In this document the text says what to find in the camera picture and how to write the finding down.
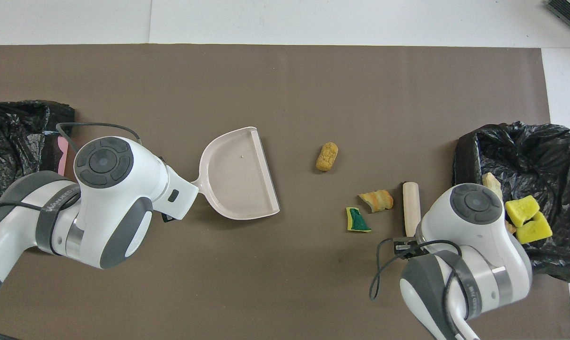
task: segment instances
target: pink object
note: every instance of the pink object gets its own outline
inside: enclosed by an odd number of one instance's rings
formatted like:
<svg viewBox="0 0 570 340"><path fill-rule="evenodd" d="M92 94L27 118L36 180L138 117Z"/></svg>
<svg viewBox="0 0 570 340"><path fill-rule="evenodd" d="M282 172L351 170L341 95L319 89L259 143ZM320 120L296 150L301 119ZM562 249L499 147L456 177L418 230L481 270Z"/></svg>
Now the pink object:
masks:
<svg viewBox="0 0 570 340"><path fill-rule="evenodd" d="M64 170L67 167L68 142L62 136L58 137L58 148L62 151L62 157L60 157L60 161L58 162L58 174L64 176Z"/></svg>

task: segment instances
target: green sponge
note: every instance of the green sponge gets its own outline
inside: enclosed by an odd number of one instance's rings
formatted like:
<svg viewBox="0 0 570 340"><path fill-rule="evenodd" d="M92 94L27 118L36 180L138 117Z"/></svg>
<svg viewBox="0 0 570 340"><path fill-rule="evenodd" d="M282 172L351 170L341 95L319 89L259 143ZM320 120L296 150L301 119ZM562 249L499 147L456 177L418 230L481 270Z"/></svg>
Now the green sponge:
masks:
<svg viewBox="0 0 570 340"><path fill-rule="evenodd" d="M371 228L366 226L365 219L360 215L357 207L347 207L346 213L348 215L348 230L370 232Z"/></svg>

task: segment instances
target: black button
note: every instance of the black button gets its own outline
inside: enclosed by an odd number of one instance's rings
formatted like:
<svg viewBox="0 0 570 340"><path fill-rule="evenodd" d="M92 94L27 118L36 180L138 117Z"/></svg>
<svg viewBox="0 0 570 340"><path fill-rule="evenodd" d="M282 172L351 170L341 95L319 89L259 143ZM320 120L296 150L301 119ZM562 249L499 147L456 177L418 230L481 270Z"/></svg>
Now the black button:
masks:
<svg viewBox="0 0 570 340"><path fill-rule="evenodd" d="M475 215L475 220L477 222L489 222L492 223L499 218L501 214L500 209L488 209L487 211L479 212Z"/></svg>
<svg viewBox="0 0 570 340"><path fill-rule="evenodd" d="M501 207L501 200L499 200L497 195L493 195L488 189L484 189L483 193L490 198L490 204L496 207Z"/></svg>
<svg viewBox="0 0 570 340"><path fill-rule="evenodd" d="M129 145L119 138L105 137L100 140L102 146L107 146L114 149L118 153L123 153L128 150Z"/></svg>
<svg viewBox="0 0 570 340"><path fill-rule="evenodd" d="M453 194L458 194L458 195L464 195L472 190L475 190L475 188L473 187L474 185L471 184L462 184L459 185L459 187L456 187L455 189L453 189Z"/></svg>
<svg viewBox="0 0 570 340"><path fill-rule="evenodd" d="M96 150L96 148L97 148L97 143L92 142L84 146L82 149L80 149L76 156L77 166L86 165L88 163L90 155L94 152L94 150Z"/></svg>
<svg viewBox="0 0 570 340"><path fill-rule="evenodd" d="M131 159L127 156L121 156L119 158L119 165L111 172L111 178L114 181L119 180L129 169L129 164L131 163Z"/></svg>
<svg viewBox="0 0 570 340"><path fill-rule="evenodd" d="M464 202L473 211L485 211L490 207L490 198L480 191L471 191L464 198Z"/></svg>
<svg viewBox="0 0 570 340"><path fill-rule="evenodd" d="M179 191L177 191L176 189L174 189L170 195L170 197L168 198L169 202L175 201L175 199L178 197Z"/></svg>
<svg viewBox="0 0 570 340"><path fill-rule="evenodd" d="M463 217L469 218L472 215L473 211L468 209L468 207L465 205L465 203L463 203L461 198L454 198L453 204L454 204L455 210L458 213L460 213Z"/></svg>
<svg viewBox="0 0 570 340"><path fill-rule="evenodd" d="M106 185L106 178L92 173L90 170L83 170L79 173L81 179L92 185Z"/></svg>
<svg viewBox="0 0 570 340"><path fill-rule="evenodd" d="M117 155L109 149L100 149L90 157L90 168L99 174L109 172L116 165Z"/></svg>

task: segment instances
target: black trash bag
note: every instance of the black trash bag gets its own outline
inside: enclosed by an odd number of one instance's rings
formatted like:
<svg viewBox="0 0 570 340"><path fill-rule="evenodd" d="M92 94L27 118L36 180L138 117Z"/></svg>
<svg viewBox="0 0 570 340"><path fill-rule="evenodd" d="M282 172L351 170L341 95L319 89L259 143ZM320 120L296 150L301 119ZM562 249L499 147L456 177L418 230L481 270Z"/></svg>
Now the black trash bag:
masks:
<svg viewBox="0 0 570 340"><path fill-rule="evenodd" d="M0 196L23 176L58 170L62 151L56 124L74 120L75 110L61 103L0 103Z"/></svg>
<svg viewBox="0 0 570 340"><path fill-rule="evenodd" d="M524 246L533 273L570 282L570 129L562 125L484 125L459 138L453 185L482 183L491 172L503 201L532 195L553 231Z"/></svg>

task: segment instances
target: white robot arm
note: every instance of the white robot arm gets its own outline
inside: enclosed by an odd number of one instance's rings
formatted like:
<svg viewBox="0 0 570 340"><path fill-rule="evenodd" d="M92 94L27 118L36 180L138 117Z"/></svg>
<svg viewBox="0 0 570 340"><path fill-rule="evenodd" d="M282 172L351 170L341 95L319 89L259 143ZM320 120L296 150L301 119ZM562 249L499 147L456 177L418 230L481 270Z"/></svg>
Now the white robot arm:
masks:
<svg viewBox="0 0 570 340"><path fill-rule="evenodd" d="M501 200L471 183L446 191L418 228L429 254L411 258L400 278L404 302L434 338L478 339L466 320L528 295L532 269L520 243L505 229Z"/></svg>
<svg viewBox="0 0 570 340"><path fill-rule="evenodd" d="M113 267L137 250L152 211L181 220L198 193L126 138L87 143L74 167L79 184L41 171L15 181L0 198L0 286L22 252L34 246L97 268Z"/></svg>

